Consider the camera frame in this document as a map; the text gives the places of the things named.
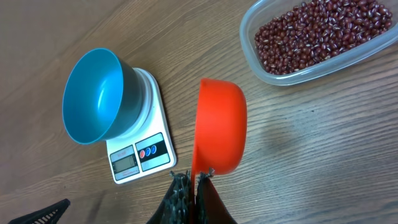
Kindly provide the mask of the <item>red scoop blue handle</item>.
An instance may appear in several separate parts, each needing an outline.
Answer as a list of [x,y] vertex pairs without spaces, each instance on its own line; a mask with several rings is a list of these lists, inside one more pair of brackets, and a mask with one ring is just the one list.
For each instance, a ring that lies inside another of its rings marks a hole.
[[195,216],[195,176],[210,169],[216,175],[225,175],[237,168],[243,157],[247,118],[246,98],[240,87],[223,80],[200,80],[190,178],[190,223]]

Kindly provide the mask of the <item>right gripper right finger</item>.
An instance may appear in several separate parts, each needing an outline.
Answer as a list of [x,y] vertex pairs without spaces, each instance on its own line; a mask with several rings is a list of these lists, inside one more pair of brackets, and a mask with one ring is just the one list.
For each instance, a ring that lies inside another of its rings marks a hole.
[[195,223],[237,224],[211,182],[214,173],[213,168],[209,168],[208,173],[200,173],[195,205]]

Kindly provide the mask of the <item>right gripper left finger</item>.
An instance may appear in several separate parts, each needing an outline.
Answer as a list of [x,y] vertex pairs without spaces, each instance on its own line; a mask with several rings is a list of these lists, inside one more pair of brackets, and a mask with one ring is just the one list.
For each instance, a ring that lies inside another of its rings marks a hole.
[[147,224],[192,224],[193,201],[191,172],[170,171],[172,183]]

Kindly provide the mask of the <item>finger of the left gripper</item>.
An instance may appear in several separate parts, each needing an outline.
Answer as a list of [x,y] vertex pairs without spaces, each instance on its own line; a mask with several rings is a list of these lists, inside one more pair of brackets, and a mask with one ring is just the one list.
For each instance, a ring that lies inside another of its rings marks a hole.
[[56,224],[70,206],[69,199],[63,199],[51,206],[15,218],[9,224]]

